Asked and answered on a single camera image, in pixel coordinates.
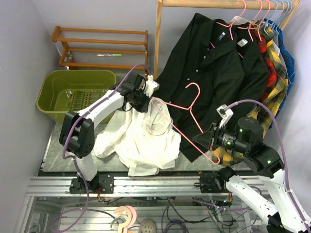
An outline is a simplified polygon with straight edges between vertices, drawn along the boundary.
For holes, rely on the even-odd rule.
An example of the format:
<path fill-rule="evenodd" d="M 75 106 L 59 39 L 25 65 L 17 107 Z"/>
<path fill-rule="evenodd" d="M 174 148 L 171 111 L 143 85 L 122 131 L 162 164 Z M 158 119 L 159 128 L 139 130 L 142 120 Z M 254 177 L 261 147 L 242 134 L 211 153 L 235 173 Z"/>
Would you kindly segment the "pink wire hanger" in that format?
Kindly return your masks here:
<path fill-rule="evenodd" d="M 167 120 L 167 121 L 169 122 L 169 124 L 170 124 L 175 130 L 177 130 L 177 132 L 178 132 L 182 137 L 184 137 L 198 152 L 200 152 L 203 156 L 205 156 L 208 160 L 210 160 L 214 165 L 218 165 L 218 164 L 220 163 L 220 161 L 221 161 L 219 155 L 216 155 L 216 157 L 217 157 L 217 159 L 218 159 L 217 162 L 216 162 L 216 163 L 213 162 L 213 160 L 212 160 L 210 157 L 208 157 L 208 156 L 206 155 L 205 152 L 203 152 L 202 150 L 200 150 L 200 149 L 194 144 L 194 142 L 193 142 L 192 140 L 190 140 L 188 137 L 186 137 L 186 136 L 173 124 L 173 122 L 172 122 L 170 119 L 168 119 L 167 116 L 166 116 L 162 111 L 160 111 L 159 107 L 155 104 L 155 101 L 157 101 L 157 102 L 159 102 L 161 105 L 169 105 L 169 106 L 172 106 L 172 107 L 175 107 L 175 108 L 178 108 L 178 109 L 182 109 L 182 110 L 188 111 L 188 112 L 190 113 L 192 119 L 194 120 L 194 122 L 195 122 L 197 128 L 199 129 L 199 131 L 200 131 L 201 133 L 203 133 L 203 129 L 201 128 L 199 122 L 197 121 L 196 117 L 194 116 L 194 114 L 193 114 L 193 112 L 192 112 L 192 108 L 193 108 L 195 102 L 197 101 L 197 99 L 199 98 L 200 93 L 201 93 L 201 90 L 200 90 L 199 85 L 198 85 L 197 83 L 194 83 L 194 82 L 188 84 L 185 88 L 187 89 L 188 87 L 190 87 L 190 86 L 192 86 L 192 85 L 194 85 L 194 86 L 197 88 L 197 95 L 196 95 L 196 97 L 194 98 L 194 100 L 191 102 L 191 104 L 190 104 L 189 107 L 182 107 L 182 106 L 180 106 L 180 105 L 172 104 L 172 103 L 170 103 L 170 102 L 164 102 L 163 100 L 161 100 L 161 99 L 159 99 L 159 98 L 154 98 L 154 99 L 152 99 L 152 100 L 151 100 L 151 103 L 152 103 L 153 107 L 155 107 L 156 110 L 164 117 L 164 119 Z"/>

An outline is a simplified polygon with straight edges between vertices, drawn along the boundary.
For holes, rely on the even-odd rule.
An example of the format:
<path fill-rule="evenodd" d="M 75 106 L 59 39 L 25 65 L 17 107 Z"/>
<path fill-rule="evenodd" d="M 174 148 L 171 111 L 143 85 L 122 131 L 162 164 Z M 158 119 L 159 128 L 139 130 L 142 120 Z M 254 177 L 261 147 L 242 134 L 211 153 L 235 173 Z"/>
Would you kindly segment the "white shirt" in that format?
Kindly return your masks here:
<path fill-rule="evenodd" d="M 152 98 L 146 113 L 116 110 L 95 140 L 98 158 L 116 153 L 128 168 L 128 176 L 156 175 L 175 167 L 181 135 L 172 126 L 168 107 Z"/>

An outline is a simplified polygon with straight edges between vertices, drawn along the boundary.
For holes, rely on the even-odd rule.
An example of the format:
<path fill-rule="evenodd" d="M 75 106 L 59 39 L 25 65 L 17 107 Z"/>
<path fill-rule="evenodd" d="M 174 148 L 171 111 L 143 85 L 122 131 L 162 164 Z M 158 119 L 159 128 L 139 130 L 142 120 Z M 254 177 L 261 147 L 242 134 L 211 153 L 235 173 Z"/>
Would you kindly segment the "black shirt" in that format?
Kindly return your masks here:
<path fill-rule="evenodd" d="M 222 19 L 210 19 L 200 13 L 194 15 L 157 78 L 160 88 L 154 93 L 154 97 L 165 102 L 189 107 L 197 88 L 194 85 L 185 87 L 197 83 L 201 93 L 192 112 L 203 131 L 220 119 L 216 109 L 234 101 L 244 79 L 236 49 L 238 37 L 232 30 L 232 41 L 228 28 L 216 22 L 225 24 Z M 188 111 L 172 106 L 168 109 L 174 125 L 186 137 L 192 139 L 201 133 Z M 201 156 L 184 137 L 180 152 L 190 162 Z"/>
<path fill-rule="evenodd" d="M 264 94 L 269 73 L 259 50 L 260 41 L 246 24 L 235 25 L 233 30 L 238 37 L 236 49 L 244 70 L 244 79 L 238 91 L 236 101 L 257 100 Z"/>

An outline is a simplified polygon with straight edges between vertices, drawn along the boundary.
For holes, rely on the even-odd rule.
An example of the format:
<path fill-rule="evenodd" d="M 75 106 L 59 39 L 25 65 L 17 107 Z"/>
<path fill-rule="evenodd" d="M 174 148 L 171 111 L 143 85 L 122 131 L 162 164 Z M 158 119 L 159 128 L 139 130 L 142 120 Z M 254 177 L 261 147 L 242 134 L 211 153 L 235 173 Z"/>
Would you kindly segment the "black shirt front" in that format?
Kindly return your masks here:
<path fill-rule="evenodd" d="M 154 93 L 154 97 L 165 102 L 189 107 L 197 88 L 194 85 L 185 87 L 197 83 L 201 93 L 192 112 L 203 131 L 220 119 L 216 109 L 234 101 L 244 79 L 236 49 L 238 37 L 232 30 L 232 41 L 228 28 L 216 22 L 225 24 L 222 19 L 210 19 L 200 13 L 194 15 L 157 78 L 160 88 Z M 186 137 L 192 139 L 201 133 L 188 111 L 172 106 L 168 109 L 174 125 Z M 190 162 L 201 156 L 184 137 L 180 152 Z"/>

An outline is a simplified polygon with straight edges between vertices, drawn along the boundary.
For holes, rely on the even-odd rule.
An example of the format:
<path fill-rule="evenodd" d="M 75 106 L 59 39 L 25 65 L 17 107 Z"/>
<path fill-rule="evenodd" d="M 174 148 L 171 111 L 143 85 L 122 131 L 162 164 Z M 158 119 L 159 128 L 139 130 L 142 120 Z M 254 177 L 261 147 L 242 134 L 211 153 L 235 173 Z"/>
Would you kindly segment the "red plaid shirt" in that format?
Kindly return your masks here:
<path fill-rule="evenodd" d="M 251 31 L 253 31 L 253 35 L 256 37 L 259 50 L 267 66 L 267 70 L 269 74 L 269 78 L 268 78 L 264 93 L 262 94 L 260 98 L 260 101 L 264 102 L 268 98 L 269 94 L 272 92 L 272 90 L 274 89 L 276 85 L 277 75 L 276 75 L 274 64 L 268 55 L 268 47 L 267 47 L 265 38 L 262 37 L 258 32 L 256 32 L 255 29 L 251 29 Z"/>

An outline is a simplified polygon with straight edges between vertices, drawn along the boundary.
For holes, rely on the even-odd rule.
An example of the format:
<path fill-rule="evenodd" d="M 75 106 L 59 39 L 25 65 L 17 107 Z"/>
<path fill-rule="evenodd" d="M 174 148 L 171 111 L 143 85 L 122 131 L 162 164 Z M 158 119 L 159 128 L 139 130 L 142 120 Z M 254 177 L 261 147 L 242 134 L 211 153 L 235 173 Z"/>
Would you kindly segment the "pink hanger of black shirt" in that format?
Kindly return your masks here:
<path fill-rule="evenodd" d="M 225 28 L 228 28 L 229 30 L 229 34 L 230 34 L 230 38 L 231 40 L 233 41 L 234 40 L 234 37 L 233 37 L 233 34 L 232 34 L 232 27 L 234 25 L 234 23 L 244 14 L 244 12 L 246 11 L 246 1 L 245 0 L 238 0 L 240 2 L 242 2 L 244 4 L 244 9 L 243 11 L 241 12 L 241 14 L 234 20 L 232 21 L 230 24 L 222 24 L 222 23 L 219 23 L 219 22 L 216 22 L 217 24 L 225 27 Z"/>

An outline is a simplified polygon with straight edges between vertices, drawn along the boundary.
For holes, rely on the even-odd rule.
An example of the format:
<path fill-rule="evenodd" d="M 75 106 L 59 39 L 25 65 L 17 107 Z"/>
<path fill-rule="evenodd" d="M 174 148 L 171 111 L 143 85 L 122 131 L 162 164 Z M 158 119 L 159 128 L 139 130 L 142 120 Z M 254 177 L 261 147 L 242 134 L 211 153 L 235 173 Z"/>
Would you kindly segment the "blue shirt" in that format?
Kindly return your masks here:
<path fill-rule="evenodd" d="M 295 80 L 295 61 L 284 46 L 282 30 L 278 26 L 273 29 L 266 26 L 260 33 L 267 42 L 268 55 L 276 70 L 276 85 L 266 102 L 267 107 L 277 117 Z"/>

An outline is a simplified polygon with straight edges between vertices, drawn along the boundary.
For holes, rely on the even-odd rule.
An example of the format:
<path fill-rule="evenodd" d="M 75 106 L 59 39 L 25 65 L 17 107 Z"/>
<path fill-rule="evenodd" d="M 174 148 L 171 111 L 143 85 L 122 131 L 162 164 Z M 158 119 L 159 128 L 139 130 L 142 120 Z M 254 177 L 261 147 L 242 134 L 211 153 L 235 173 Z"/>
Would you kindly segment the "green white marker pen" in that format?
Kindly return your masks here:
<path fill-rule="evenodd" d="M 114 54 L 97 54 L 98 57 L 118 57 L 122 56 L 121 53 L 114 53 Z"/>

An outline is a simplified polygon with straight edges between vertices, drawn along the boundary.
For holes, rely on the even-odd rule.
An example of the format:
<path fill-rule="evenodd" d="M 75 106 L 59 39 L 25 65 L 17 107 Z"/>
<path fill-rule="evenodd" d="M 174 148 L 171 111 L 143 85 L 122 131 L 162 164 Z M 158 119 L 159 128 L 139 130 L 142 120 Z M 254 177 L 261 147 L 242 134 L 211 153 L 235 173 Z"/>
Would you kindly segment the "wooden shoe rack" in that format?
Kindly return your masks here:
<path fill-rule="evenodd" d="M 56 26 L 52 40 L 62 45 L 60 65 L 69 69 L 124 69 L 148 64 L 148 31 Z M 121 53 L 118 57 L 97 54 Z"/>

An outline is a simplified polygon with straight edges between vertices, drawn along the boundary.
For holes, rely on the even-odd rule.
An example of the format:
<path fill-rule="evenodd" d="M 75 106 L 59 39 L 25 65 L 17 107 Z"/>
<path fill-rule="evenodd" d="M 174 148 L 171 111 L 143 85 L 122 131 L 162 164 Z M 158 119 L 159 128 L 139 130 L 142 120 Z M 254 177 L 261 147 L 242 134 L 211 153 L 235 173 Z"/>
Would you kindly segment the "green plastic laundry basket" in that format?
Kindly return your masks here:
<path fill-rule="evenodd" d="M 36 106 L 54 122 L 62 124 L 68 111 L 89 107 L 116 84 L 109 70 L 57 70 L 46 76 Z"/>

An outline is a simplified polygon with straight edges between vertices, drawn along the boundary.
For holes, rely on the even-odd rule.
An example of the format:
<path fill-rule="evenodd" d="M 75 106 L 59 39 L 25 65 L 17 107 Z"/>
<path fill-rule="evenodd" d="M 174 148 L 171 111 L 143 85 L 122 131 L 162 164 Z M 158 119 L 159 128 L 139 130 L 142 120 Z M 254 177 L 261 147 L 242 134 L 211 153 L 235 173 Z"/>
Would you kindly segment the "peach plastic hangers pile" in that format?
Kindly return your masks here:
<path fill-rule="evenodd" d="M 110 228 L 116 226 L 117 221 L 119 221 L 119 233 L 127 233 L 129 228 L 132 227 L 137 220 L 137 212 L 135 208 L 129 205 L 117 207 L 113 213 L 115 218 L 110 223 Z"/>

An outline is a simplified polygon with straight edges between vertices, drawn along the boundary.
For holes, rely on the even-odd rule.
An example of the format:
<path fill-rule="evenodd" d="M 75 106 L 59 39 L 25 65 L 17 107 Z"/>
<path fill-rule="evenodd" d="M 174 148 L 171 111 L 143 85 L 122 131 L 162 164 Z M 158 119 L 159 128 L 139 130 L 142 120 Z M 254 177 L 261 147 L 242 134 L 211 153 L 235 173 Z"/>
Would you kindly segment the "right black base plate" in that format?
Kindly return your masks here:
<path fill-rule="evenodd" d="M 200 192 L 206 193 L 225 193 L 225 180 L 215 172 L 207 172 L 200 174 L 199 181 L 195 182 L 194 187 L 198 187 Z"/>

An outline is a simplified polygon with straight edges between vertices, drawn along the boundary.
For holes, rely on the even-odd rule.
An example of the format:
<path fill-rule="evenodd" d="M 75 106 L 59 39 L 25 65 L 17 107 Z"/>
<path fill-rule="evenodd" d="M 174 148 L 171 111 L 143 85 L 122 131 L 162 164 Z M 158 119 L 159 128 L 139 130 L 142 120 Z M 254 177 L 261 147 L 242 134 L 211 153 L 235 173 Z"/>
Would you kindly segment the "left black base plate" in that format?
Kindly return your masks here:
<path fill-rule="evenodd" d="M 114 192 L 114 178 L 110 175 L 97 174 L 92 181 L 83 181 L 79 176 L 71 180 L 70 194 L 86 194 L 86 188 L 89 193 L 112 194 Z"/>

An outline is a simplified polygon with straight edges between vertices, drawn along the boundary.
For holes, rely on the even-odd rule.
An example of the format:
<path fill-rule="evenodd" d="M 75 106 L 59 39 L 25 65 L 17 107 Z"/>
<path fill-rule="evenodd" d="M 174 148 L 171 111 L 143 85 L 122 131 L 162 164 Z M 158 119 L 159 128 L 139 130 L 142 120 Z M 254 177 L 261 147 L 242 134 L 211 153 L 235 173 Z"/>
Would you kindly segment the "aluminium rail base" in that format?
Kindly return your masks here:
<path fill-rule="evenodd" d="M 205 172 L 160 172 L 156 176 L 128 177 L 124 172 L 110 173 L 114 178 L 114 190 L 104 197 L 151 197 L 151 196 L 202 196 L 194 183 L 201 177 L 215 176 Z M 86 193 L 71 194 L 69 187 L 75 178 L 70 173 L 40 173 L 30 179 L 26 191 L 28 197 L 86 197 Z"/>

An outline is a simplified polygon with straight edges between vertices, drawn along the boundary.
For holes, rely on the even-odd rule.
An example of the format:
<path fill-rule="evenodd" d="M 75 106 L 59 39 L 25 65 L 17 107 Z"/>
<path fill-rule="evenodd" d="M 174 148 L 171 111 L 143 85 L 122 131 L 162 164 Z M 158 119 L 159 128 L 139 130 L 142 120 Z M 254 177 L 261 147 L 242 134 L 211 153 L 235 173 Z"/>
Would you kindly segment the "wooden clothes rack frame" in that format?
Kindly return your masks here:
<path fill-rule="evenodd" d="M 255 0 L 245 0 L 246 10 L 267 10 L 268 3 Z M 292 0 L 293 8 L 291 12 L 282 20 L 280 28 L 284 30 L 289 24 L 300 5 L 299 0 Z M 154 56 L 154 78 L 158 77 L 159 52 L 160 52 L 160 32 L 162 8 L 164 7 L 185 7 L 185 8 L 215 8 L 215 9 L 244 9 L 244 4 L 238 0 L 158 0 L 156 6 L 156 27 L 155 27 L 155 56 Z M 276 3 L 271 2 L 271 9 L 276 8 Z"/>

